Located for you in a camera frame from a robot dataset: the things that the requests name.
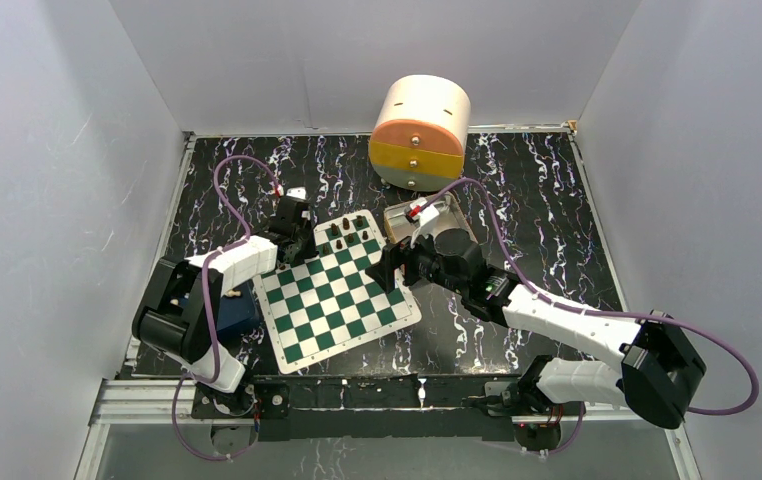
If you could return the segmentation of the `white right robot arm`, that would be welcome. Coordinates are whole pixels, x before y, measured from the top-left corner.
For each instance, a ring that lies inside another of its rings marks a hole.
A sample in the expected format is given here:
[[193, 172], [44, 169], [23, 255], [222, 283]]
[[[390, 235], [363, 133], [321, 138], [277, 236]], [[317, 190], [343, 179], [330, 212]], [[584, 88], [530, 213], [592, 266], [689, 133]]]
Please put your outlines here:
[[459, 295], [479, 320], [539, 334], [589, 354], [583, 361], [544, 356], [520, 378], [522, 405], [534, 414], [569, 402], [627, 407], [665, 429], [681, 425], [707, 367], [685, 333], [665, 320], [629, 320], [527, 288], [487, 263], [461, 229], [384, 246], [367, 276], [386, 293], [420, 281]]

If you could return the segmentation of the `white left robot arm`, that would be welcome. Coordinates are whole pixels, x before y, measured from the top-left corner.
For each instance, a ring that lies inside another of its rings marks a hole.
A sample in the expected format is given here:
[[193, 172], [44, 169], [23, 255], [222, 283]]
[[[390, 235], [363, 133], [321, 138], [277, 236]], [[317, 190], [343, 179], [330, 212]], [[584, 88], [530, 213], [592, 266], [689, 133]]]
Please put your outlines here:
[[256, 391], [242, 380], [245, 366], [218, 340], [219, 303], [253, 278], [315, 255], [306, 191], [290, 189], [265, 227], [247, 240], [188, 258], [160, 258], [134, 315], [132, 336], [218, 391], [217, 403], [228, 414], [243, 416], [254, 407]]

